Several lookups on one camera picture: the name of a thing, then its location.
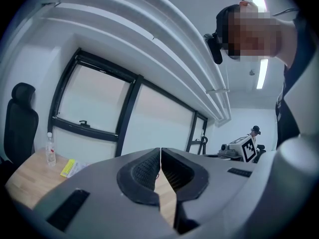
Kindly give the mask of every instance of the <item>window handle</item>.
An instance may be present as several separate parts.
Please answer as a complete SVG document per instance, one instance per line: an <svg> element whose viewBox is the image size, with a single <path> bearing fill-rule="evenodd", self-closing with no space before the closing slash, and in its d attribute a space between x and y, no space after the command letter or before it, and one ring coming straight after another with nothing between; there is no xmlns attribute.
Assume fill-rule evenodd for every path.
<svg viewBox="0 0 319 239"><path fill-rule="evenodd" d="M91 127L90 125L87 124L88 122L87 122L86 120L80 120L79 122L80 122L80 125L81 125L81 126Z"/></svg>

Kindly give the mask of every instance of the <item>black office chair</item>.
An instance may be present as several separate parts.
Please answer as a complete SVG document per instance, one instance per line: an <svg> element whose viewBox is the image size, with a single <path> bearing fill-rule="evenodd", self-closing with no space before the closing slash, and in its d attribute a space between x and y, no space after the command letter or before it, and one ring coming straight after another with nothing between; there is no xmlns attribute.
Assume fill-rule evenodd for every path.
<svg viewBox="0 0 319 239"><path fill-rule="evenodd" d="M31 108L30 103L34 91L35 88L27 83L18 83L12 90L4 129L4 151L12 163L1 160L1 169L4 173L1 180L3 181L7 181L32 154L39 121L39 116Z"/></svg>

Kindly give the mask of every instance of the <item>wooden table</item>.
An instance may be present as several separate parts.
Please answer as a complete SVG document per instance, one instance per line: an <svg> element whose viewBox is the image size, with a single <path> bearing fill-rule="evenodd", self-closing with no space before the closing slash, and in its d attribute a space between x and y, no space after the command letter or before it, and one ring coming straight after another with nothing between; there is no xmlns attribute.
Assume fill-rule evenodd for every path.
<svg viewBox="0 0 319 239"><path fill-rule="evenodd" d="M15 171L5 187L12 198L33 209L46 193L67 180L60 175L67 162L67 158L56 154L56 165L49 167L45 149L41 149ZM160 213L173 226L176 194L162 171L156 180L155 192L159 195Z"/></svg>

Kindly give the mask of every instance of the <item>yellow sticky note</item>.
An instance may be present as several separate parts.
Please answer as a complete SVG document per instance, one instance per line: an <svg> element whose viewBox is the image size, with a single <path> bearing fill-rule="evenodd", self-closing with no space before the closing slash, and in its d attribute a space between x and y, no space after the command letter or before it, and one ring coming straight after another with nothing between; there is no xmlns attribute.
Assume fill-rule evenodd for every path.
<svg viewBox="0 0 319 239"><path fill-rule="evenodd" d="M75 159L69 159L68 163L63 168L62 172L60 173L61 176L66 177L68 173L70 172L72 166L75 163Z"/></svg>

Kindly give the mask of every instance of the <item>black rubber pad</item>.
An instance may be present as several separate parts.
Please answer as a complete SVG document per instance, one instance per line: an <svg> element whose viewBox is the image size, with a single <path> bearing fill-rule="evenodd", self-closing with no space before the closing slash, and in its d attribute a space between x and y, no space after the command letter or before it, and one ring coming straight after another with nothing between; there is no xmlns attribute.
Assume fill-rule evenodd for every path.
<svg viewBox="0 0 319 239"><path fill-rule="evenodd" d="M250 175L252 174L252 172L250 172L250 171L241 170L241 169L237 169L237 168L230 168L227 172L237 174L240 176L244 176L244 177L250 177Z"/></svg>
<svg viewBox="0 0 319 239"><path fill-rule="evenodd" d="M209 182L204 167L167 148L161 149L161 168L181 203L197 199Z"/></svg>
<svg viewBox="0 0 319 239"><path fill-rule="evenodd" d="M90 193L85 190L73 191L47 221L57 229L64 231L89 195Z"/></svg>
<svg viewBox="0 0 319 239"><path fill-rule="evenodd" d="M159 171L160 148L155 148L118 171L119 188L135 203L160 207L159 196L154 192Z"/></svg>

